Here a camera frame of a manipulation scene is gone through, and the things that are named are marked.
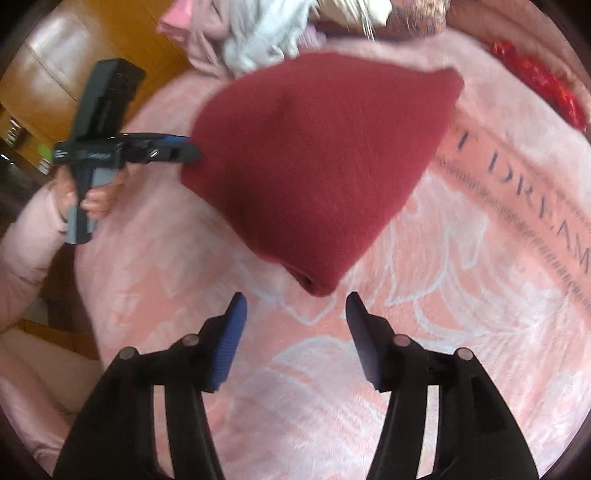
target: person's hand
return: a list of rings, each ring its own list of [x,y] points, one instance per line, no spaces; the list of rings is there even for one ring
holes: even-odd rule
[[[91,189],[80,206],[88,212],[88,218],[99,220],[109,214],[127,181],[128,173],[125,170],[117,172],[113,182],[103,187]],[[56,201],[61,217],[67,219],[68,210],[76,204],[76,184],[67,167],[60,167],[56,174]]]

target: fuzzy pink blanket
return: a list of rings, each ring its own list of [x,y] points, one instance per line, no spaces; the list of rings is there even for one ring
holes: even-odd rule
[[[591,406],[590,145],[463,34],[329,48],[420,69],[453,66],[466,81],[454,126],[405,208],[320,299],[250,252],[179,184],[175,167],[139,168],[77,255],[104,362],[127,345],[167,348],[242,291],[246,331],[228,382],[206,399],[227,478],[358,480],[388,399],[364,380],[344,320],[345,297],[357,290],[372,313],[426,348],[472,348],[543,473]],[[223,85],[188,72],[129,130],[189,134]],[[422,475],[433,462],[435,411],[432,401]],[[157,419],[170,468],[161,407]]]

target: knit hat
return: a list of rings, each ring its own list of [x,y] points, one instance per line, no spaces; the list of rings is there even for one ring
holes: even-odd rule
[[[204,107],[204,159],[182,183],[260,257],[330,294],[404,206],[452,121],[463,80],[336,53],[233,82]]]

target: patterned fabric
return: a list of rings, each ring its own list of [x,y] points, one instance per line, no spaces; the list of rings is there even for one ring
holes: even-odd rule
[[[426,348],[472,348],[546,471],[591,406],[591,146],[463,34],[328,48],[426,70],[453,66],[466,80],[456,123],[405,208],[339,288],[318,299],[250,252],[180,186],[175,167],[138,167],[117,210],[77,255],[104,362],[127,345],[167,348],[242,291],[249,317],[235,363],[206,397],[227,478],[358,480],[388,397],[364,380],[346,326],[345,297],[357,290],[372,313]],[[188,134],[222,86],[188,73],[129,130]],[[541,203],[548,208],[540,219]],[[170,470],[160,393],[156,401]],[[432,397],[428,410],[422,475],[436,439]]]

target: wooden cabinet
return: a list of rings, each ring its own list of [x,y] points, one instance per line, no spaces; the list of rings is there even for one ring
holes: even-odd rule
[[[34,28],[0,79],[0,104],[35,142],[50,147],[69,136],[94,63],[121,57],[147,72],[127,112],[129,119],[189,66],[184,52],[155,30],[170,3],[63,0]]]

